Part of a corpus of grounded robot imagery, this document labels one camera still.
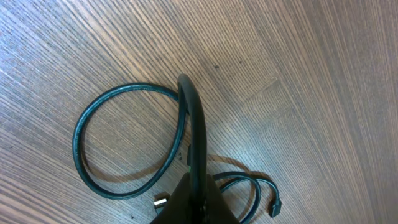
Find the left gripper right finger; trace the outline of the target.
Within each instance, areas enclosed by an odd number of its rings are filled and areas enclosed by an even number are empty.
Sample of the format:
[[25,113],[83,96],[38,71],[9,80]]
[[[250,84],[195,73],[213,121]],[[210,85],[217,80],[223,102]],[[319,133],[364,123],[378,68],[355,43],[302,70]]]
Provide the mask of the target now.
[[206,176],[206,218],[209,224],[240,224],[223,199],[220,189],[210,174]]

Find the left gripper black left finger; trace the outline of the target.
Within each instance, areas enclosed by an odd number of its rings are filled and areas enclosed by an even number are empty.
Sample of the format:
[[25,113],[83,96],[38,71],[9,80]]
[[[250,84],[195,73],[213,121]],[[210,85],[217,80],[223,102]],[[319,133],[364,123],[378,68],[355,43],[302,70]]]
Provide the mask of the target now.
[[186,173],[151,224],[199,223],[199,177]]

